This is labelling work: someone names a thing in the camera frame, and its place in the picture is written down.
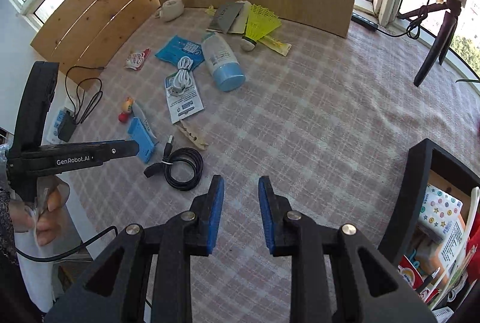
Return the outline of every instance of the tree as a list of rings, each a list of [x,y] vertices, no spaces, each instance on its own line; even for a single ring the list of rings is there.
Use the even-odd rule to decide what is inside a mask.
[[[472,40],[455,35],[450,47],[480,76],[480,49],[475,47]]]

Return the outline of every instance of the white wall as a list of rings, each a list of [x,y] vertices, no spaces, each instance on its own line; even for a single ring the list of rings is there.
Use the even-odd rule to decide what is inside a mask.
[[[9,0],[0,0],[0,23],[0,127],[13,134],[30,69],[35,61],[43,58],[30,46],[35,30]],[[46,130],[50,129],[65,100],[65,76],[60,72],[55,97],[46,117]]]

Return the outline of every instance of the pen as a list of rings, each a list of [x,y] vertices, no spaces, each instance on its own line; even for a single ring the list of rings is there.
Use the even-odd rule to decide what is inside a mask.
[[[432,280],[437,276],[438,272],[440,272],[440,268],[435,270],[432,274],[427,275],[422,285],[415,289],[415,292],[417,292],[418,294],[422,293],[422,291],[427,287],[427,285],[432,282]]]

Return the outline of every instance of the polka dot tissue package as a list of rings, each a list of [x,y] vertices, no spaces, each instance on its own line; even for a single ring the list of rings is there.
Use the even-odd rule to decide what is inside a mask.
[[[428,184],[417,225],[431,240],[440,244],[448,238],[462,205],[455,197]]]

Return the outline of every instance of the red cloth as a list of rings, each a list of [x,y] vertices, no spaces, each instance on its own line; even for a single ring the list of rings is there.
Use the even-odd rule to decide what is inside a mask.
[[[480,278],[480,215],[477,213],[470,231],[470,240],[466,244],[468,253],[473,245],[477,246],[477,252],[473,256],[466,270],[469,273],[469,283]]]

